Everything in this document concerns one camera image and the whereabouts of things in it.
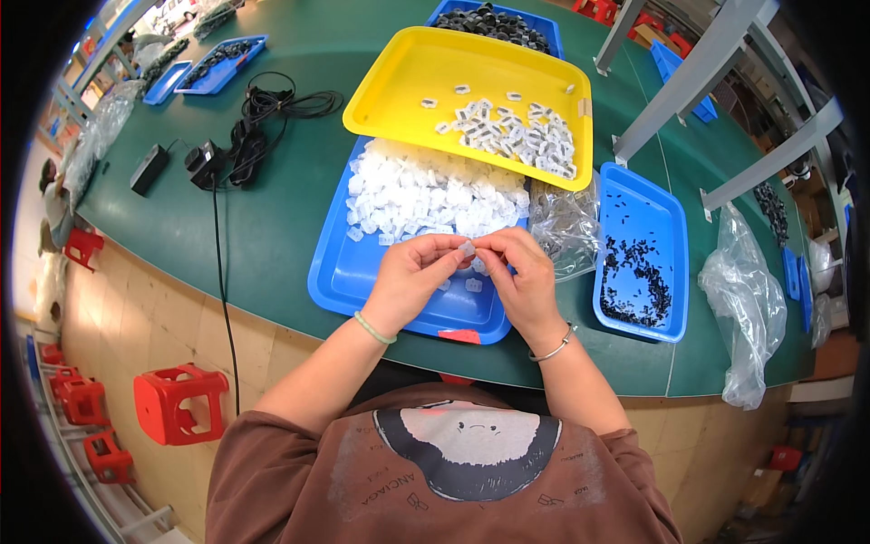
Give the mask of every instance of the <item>red plastic stool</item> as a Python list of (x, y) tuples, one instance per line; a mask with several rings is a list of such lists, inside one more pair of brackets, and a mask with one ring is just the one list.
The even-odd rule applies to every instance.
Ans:
[[(70, 252), (72, 249), (78, 252), (78, 257), (72, 256)], [(102, 236), (73, 227), (72, 232), (70, 232), (70, 239), (67, 240), (64, 246), (64, 255), (94, 272), (94, 269), (88, 266), (88, 261), (90, 260), (90, 255), (97, 249), (103, 249)]]
[(643, 11), (641, 11), (640, 15), (638, 15), (638, 18), (634, 19), (634, 24), (632, 25), (632, 29), (628, 31), (628, 34), (626, 34), (626, 37), (628, 37), (628, 39), (630, 39), (630, 40), (633, 40), (635, 37), (637, 37), (638, 32), (634, 29), (634, 27), (640, 26), (641, 24), (646, 24), (654, 29), (661, 30), (662, 32), (665, 31), (665, 25), (662, 24), (659, 19), (656, 19), (652, 15), (650, 15), (648, 13), (644, 13)]
[[(179, 377), (190, 377), (178, 380)], [(147, 372), (133, 379), (133, 397), (139, 426), (158, 444), (186, 446), (224, 435), (221, 421), (220, 393), (230, 384), (220, 372), (206, 372), (193, 363)], [(201, 433), (191, 411), (180, 407), (183, 400), (206, 396), (209, 401), (210, 429)]]
[(671, 41), (679, 47), (679, 57), (686, 60), (686, 57), (688, 57), (689, 53), (692, 52), (692, 44), (688, 43), (684, 37), (676, 32), (672, 32), (670, 38)]
[(616, 3), (611, 0), (577, 0), (571, 11), (576, 11), (601, 24), (613, 26), (616, 20), (616, 9)]
[(133, 456), (130, 452), (118, 447), (115, 442), (115, 429), (89, 436), (82, 441), (88, 463), (97, 475), (97, 480), (104, 484), (135, 484), (130, 477), (130, 467), (133, 466)]
[(55, 371), (55, 375), (49, 378), (49, 387), (54, 398), (60, 400), (60, 386), (68, 381), (76, 381), (81, 379), (82, 375), (78, 373), (78, 369), (74, 366), (64, 366)]
[(790, 470), (797, 470), (802, 456), (803, 453), (799, 449), (789, 446), (774, 446), (773, 457), (770, 459), (770, 465), (767, 468), (781, 470), (784, 473)]
[(48, 365), (64, 366), (64, 352), (60, 351), (57, 344), (47, 344), (39, 348), (39, 354), (43, 356), (43, 363)]
[(61, 384), (58, 391), (66, 419), (72, 425), (111, 425), (103, 413), (103, 384), (78, 378)]

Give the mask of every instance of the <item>power adapter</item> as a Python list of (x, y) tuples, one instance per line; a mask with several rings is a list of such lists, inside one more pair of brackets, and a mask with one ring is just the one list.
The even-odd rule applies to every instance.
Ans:
[(137, 194), (145, 196), (151, 184), (169, 163), (169, 152), (160, 144), (154, 144), (145, 159), (139, 164), (130, 178), (130, 188)]

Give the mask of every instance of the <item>woman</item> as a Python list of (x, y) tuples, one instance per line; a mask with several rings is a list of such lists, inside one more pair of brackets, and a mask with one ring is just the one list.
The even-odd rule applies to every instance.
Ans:
[(388, 343), (470, 264), (463, 242), (393, 245), (358, 316), (227, 429), (208, 542), (681, 542), (649, 455), (559, 316), (552, 263), (518, 227), (472, 243), (552, 417), (446, 383), (347, 409)]

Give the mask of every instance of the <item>woman's left hand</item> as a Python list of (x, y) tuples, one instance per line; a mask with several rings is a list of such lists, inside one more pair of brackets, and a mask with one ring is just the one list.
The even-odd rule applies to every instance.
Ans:
[(473, 255), (466, 258), (457, 249), (467, 239), (425, 234), (390, 246), (361, 312), (363, 318), (383, 336), (395, 336), (419, 315), (439, 285), (472, 262)]

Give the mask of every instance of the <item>floor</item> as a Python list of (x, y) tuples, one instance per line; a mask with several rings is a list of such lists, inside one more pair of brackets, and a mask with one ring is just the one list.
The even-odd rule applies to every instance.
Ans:
[[(172, 505), (179, 528), (192, 541), (203, 541), (218, 442), (159, 446), (137, 423), (132, 380), (193, 361), (226, 373), (234, 394), (220, 303), (109, 240), (95, 260), (96, 273), (75, 264), (68, 269), (62, 330), (67, 361), (104, 383), (118, 438), (133, 455), (140, 494), (152, 507)], [(238, 310), (231, 309), (230, 316), (245, 410), (319, 341)], [(687, 544), (714, 535), (733, 512), (747, 478), (782, 428), (789, 389), (769, 389), (754, 412), (717, 397), (622, 399)], [(233, 399), (224, 395), (226, 423), (235, 417)]]

